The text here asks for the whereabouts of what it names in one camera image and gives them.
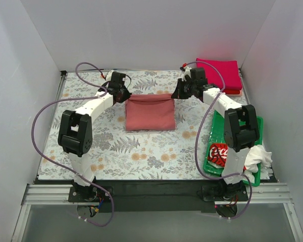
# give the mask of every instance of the wire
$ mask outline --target wire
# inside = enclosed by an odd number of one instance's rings
[[[93,83],[90,83],[90,82],[86,81],[85,79],[83,79],[82,77],[80,77],[80,75],[79,75],[77,69],[78,69],[81,65],[84,65],[84,64],[96,68],[96,69],[101,73],[102,78],[103,78],[103,79],[106,79],[106,77],[104,76],[103,72],[102,72],[98,67],[96,67],[95,65],[93,65],[93,64],[91,64],[91,63],[89,63],[89,62],[81,62],[81,63],[79,63],[79,64],[76,65],[76,67],[75,67],[75,74],[77,75],[77,77],[78,77],[81,81],[85,82],[85,83],[88,84],[88,85],[91,85],[91,86],[93,86],[93,87],[101,88],[101,86],[96,85],[96,84],[93,84]]]
[[[105,95],[107,94],[107,90],[106,90],[104,87],[100,87],[100,86],[98,86],[98,87],[99,87],[99,88],[103,88],[104,91],[105,91],[105,93],[102,94],[100,97],[105,96]],[[44,155],[44,154],[39,150],[39,148],[38,148],[38,146],[37,146],[37,144],[36,144],[36,142],[35,142],[35,136],[34,136],[36,121],[37,121],[39,115],[40,115],[46,108],[48,108],[49,106],[52,106],[52,105],[54,105],[54,104],[56,104],[56,103],[64,102],[64,101],[89,100],[89,99],[96,99],[96,98],[99,98],[99,97],[96,96],[96,97],[66,98],[66,99],[56,100],[56,101],[54,101],[54,102],[51,102],[51,103],[47,104],[46,106],[44,106],[44,107],[36,114],[36,116],[35,116],[35,118],[34,118],[34,121],[33,121],[32,126],[31,126],[31,141],[32,141],[32,144],[33,144],[35,150],[37,151],[37,153],[40,154],[44,159],[48,160],[49,162],[51,162],[51,163],[53,163],[53,164],[55,164],[55,165],[58,165],[58,166],[64,168],[64,169],[66,169],[66,170],[69,170],[70,172],[76,174],[78,177],[80,177],[80,178],[81,178],[82,180],[84,180],[85,182],[91,184],[92,186],[94,186],[94,187],[96,187],[96,188],[98,188],[98,189],[100,189],[100,190],[102,190],[102,191],[104,191],[105,193],[108,194],[108,196],[110,197],[110,201],[111,201],[111,216],[110,216],[109,220],[108,220],[106,223],[104,223],[104,224],[99,224],[99,223],[96,223],[96,222],[94,222],[94,221],[91,221],[91,220],[89,220],[89,219],[87,219],[87,218],[84,218],[84,217],[82,217],[82,216],[79,216],[79,218],[81,218],[81,219],[83,219],[84,221],[87,221],[87,222],[89,222],[89,223],[91,223],[91,224],[93,224],[93,225],[95,225],[95,226],[98,226],[98,227],[105,227],[105,226],[107,226],[107,225],[112,221],[112,219],[113,219],[113,217],[114,217],[114,213],[115,213],[115,204],[114,204],[114,201],[113,201],[113,198],[112,198],[111,194],[110,194],[106,189],[104,189],[103,187],[101,187],[101,186],[99,186],[99,185],[97,185],[97,184],[94,184],[93,182],[91,182],[91,181],[89,181],[88,179],[84,178],[82,175],[80,175],[79,173],[77,173],[77,172],[76,172],[75,170],[73,170],[72,168],[69,168],[68,166],[62,165],[62,164],[60,164],[60,163],[58,163],[58,162],[56,162],[56,161],[54,161],[54,160],[48,158],[46,155]]]
[[[231,199],[230,203],[224,204],[223,206],[229,207],[232,204],[232,202],[233,202],[233,198]]]
[[[232,204],[233,206],[236,205],[238,202],[238,195],[236,195],[236,201],[234,202],[234,204]]]
[[[94,215],[92,214],[91,207],[89,207],[89,210],[90,210],[90,218],[93,218]]]
[[[249,183],[250,193],[249,193],[249,198],[248,198],[248,201],[247,201],[247,203],[246,203],[246,206],[245,206],[244,209],[243,209],[239,214],[237,214],[236,216],[234,216],[234,217],[232,217],[232,218],[226,218],[226,219],[236,219],[236,218],[240,217],[240,216],[247,210],[247,208],[248,208],[248,206],[249,206],[249,204],[250,204],[251,197],[253,196],[253,188],[252,188],[252,186],[251,186],[251,182],[250,182],[248,176],[246,176],[246,175],[244,175],[244,174],[240,174],[240,173],[233,173],[233,174],[224,175],[224,176],[221,176],[221,177],[208,176],[208,175],[206,175],[206,174],[204,174],[204,173],[202,172],[202,170],[201,170],[201,168],[200,168],[200,166],[199,166],[199,164],[198,164],[198,161],[197,161],[198,139],[199,139],[199,137],[200,137],[200,133],[201,133],[202,126],[203,126],[203,124],[204,124],[204,122],[205,122],[205,120],[206,120],[206,118],[207,118],[207,116],[208,116],[208,114],[209,114],[211,108],[214,106],[215,102],[218,100],[218,98],[219,98],[219,96],[221,95],[222,91],[226,88],[226,84],[225,84],[225,82],[224,82],[224,79],[223,79],[222,75],[221,75],[220,72],[217,70],[217,68],[215,68],[213,65],[211,65],[211,64],[209,64],[209,63],[207,63],[207,62],[202,62],[202,61],[197,60],[197,61],[194,61],[194,62],[185,63],[182,67],[185,67],[185,66],[188,66],[188,65],[194,64],[194,63],[203,63],[203,64],[205,64],[205,65],[211,67],[213,70],[215,70],[215,71],[218,73],[218,75],[219,75],[219,77],[220,77],[220,79],[221,79],[221,81],[222,81],[222,84],[223,84],[222,89],[221,89],[220,92],[217,94],[217,96],[215,97],[215,99],[213,100],[213,102],[210,104],[208,110],[206,111],[206,113],[205,113],[205,115],[204,115],[204,117],[203,117],[203,119],[202,119],[202,121],[201,121],[200,127],[198,128],[197,135],[196,135],[196,139],[195,139],[195,149],[194,149],[195,164],[196,164],[196,167],[197,167],[197,170],[199,171],[199,173],[200,173],[203,177],[205,177],[206,179],[210,179],[210,180],[221,180],[221,179],[224,179],[224,178],[227,178],[227,177],[231,177],[231,176],[234,176],[234,175],[241,175],[241,176],[243,176],[243,177],[245,177],[245,178],[247,179],[247,181],[248,181],[248,183]]]
[[[130,83],[129,83],[129,85],[128,85],[128,87],[130,86],[130,84],[131,84],[131,77],[130,76],[128,76],[127,74],[126,74],[126,77],[128,77],[129,79],[130,79]]]
[[[102,201],[99,203],[99,205],[98,205],[98,207],[97,207],[98,209],[100,209],[100,207],[101,207],[103,201],[104,201],[104,199],[102,199]]]

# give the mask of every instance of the white cloth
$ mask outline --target white cloth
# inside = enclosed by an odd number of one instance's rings
[[[271,167],[272,152],[267,152],[262,145],[255,145],[250,148],[247,154],[244,166],[246,170],[243,172],[252,183],[255,182],[253,173],[258,171],[257,164],[261,163],[261,179],[269,179],[267,168]]]

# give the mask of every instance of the folded red cloth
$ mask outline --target folded red cloth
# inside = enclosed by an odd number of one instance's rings
[[[232,90],[232,89],[224,89],[224,92],[227,94],[227,95],[238,95],[240,94],[241,90]]]
[[[174,130],[171,94],[132,94],[126,101],[126,130]]]
[[[226,89],[224,92],[228,93],[229,90],[241,90],[242,83],[239,76],[238,63],[235,60],[229,62],[221,62],[218,60],[208,60],[208,59],[200,59],[196,58],[197,61],[207,62],[213,65],[223,77],[223,80],[226,84]],[[203,67],[206,71],[206,77],[208,79],[208,83],[216,84],[220,89],[223,87],[222,80],[220,79],[218,73],[210,66],[203,63],[196,63],[197,67]]]

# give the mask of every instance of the metal frame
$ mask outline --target metal frame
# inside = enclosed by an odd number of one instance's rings
[[[22,240],[32,205],[87,205],[88,203],[68,202],[71,187],[72,185],[28,185],[12,241],[19,242]],[[303,232],[286,183],[262,183],[258,187],[253,187],[250,203],[283,204],[295,241],[303,241]]]
[[[65,86],[65,82],[66,82],[66,78],[67,78],[67,73],[66,74],[61,74],[61,81],[60,81],[60,84],[59,84],[59,88],[57,90],[57,94],[56,94],[56,99],[55,100],[59,100],[62,98],[62,94],[63,94],[63,90],[64,90],[64,86]],[[57,109],[57,103],[53,105],[53,112],[52,112],[52,116],[50,118],[50,126],[53,124],[54,122],[54,116],[56,114],[56,109]]]

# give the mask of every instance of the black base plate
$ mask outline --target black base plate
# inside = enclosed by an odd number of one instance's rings
[[[211,201],[227,201],[229,199],[224,199],[222,196],[213,196],[211,191],[217,186],[218,181],[216,180],[205,180],[202,185],[202,196],[203,200],[206,202]],[[237,192],[238,201],[248,201],[248,194],[246,187],[243,186],[241,191]]]
[[[202,186],[206,180],[98,180],[99,186],[111,191],[115,211],[201,211],[215,213],[214,202],[203,200]],[[90,202],[74,194],[70,188],[71,203]],[[111,212],[107,197],[99,212]]]

